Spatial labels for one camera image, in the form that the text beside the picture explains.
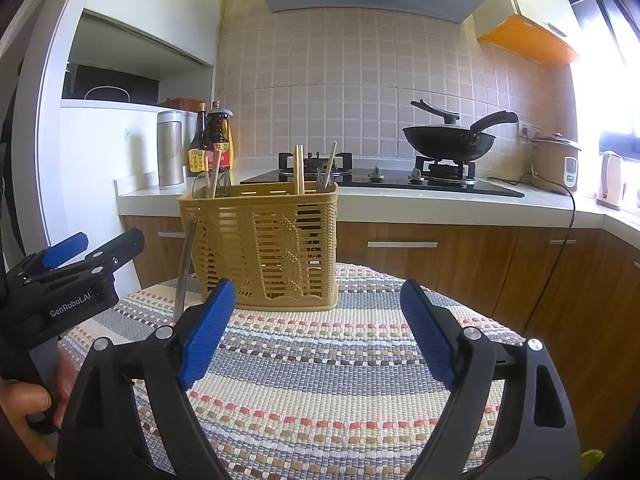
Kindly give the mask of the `person's left hand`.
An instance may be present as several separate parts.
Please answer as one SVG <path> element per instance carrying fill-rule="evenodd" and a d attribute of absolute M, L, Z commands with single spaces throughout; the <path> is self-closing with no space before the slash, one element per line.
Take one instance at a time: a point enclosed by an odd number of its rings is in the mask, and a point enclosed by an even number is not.
<path fill-rule="evenodd" d="M 50 394 L 40 385 L 26 382 L 2 382 L 1 408 L 18 437 L 40 464 L 54 460 L 49 443 L 30 428 L 27 416 L 47 411 Z"/>

